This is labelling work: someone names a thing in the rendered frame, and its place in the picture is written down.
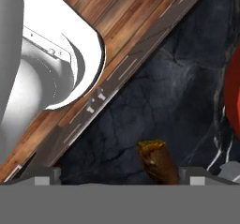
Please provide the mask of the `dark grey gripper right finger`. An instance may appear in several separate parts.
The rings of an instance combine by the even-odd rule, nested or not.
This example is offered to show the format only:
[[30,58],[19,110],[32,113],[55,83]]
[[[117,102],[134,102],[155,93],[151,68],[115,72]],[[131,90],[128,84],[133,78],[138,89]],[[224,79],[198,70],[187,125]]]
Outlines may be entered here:
[[238,186],[238,183],[213,175],[201,167],[181,167],[179,177],[180,184],[184,186]]

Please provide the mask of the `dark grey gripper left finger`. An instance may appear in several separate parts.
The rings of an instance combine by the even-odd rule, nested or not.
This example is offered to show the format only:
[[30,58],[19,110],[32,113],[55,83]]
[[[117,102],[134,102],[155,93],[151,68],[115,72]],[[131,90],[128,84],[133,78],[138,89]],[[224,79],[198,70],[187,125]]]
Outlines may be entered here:
[[27,186],[58,186],[60,180],[61,169],[56,167],[43,167],[35,169],[23,177],[6,181],[4,186],[9,185],[27,185]]

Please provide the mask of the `brown sweet potato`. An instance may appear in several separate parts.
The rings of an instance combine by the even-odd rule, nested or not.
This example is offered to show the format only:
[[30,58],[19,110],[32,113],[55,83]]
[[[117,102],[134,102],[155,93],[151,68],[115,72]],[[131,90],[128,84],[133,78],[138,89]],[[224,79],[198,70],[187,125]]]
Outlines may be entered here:
[[137,144],[146,173],[159,185],[178,185],[178,168],[162,140],[141,141]]

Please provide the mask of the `red bowl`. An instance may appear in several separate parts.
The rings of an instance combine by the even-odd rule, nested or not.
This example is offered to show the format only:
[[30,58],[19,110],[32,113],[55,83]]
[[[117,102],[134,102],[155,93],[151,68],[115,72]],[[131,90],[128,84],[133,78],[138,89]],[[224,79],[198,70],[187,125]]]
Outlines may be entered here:
[[236,136],[240,139],[240,44],[226,71],[224,100],[227,117]]

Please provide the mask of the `small silver cupboard knob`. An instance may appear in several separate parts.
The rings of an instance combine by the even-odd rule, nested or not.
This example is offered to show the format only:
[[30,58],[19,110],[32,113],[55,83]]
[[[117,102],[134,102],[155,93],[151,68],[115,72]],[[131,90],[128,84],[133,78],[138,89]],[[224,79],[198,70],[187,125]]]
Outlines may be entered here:
[[95,102],[95,99],[93,97],[88,99],[87,105],[86,105],[86,111],[90,113],[94,113],[95,109],[93,108],[93,103]]
[[103,89],[102,89],[102,88],[98,88],[98,89],[97,89],[97,97],[98,97],[99,99],[103,100],[103,101],[106,99],[106,97],[105,97],[104,94],[103,94]]

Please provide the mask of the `white and grey rounded fixture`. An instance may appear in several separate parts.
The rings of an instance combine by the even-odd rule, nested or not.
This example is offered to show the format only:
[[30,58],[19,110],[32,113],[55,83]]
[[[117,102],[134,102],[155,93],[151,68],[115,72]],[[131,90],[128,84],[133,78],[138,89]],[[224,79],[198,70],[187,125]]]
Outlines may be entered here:
[[65,0],[0,0],[0,166],[43,111],[86,95],[105,64],[98,31]]

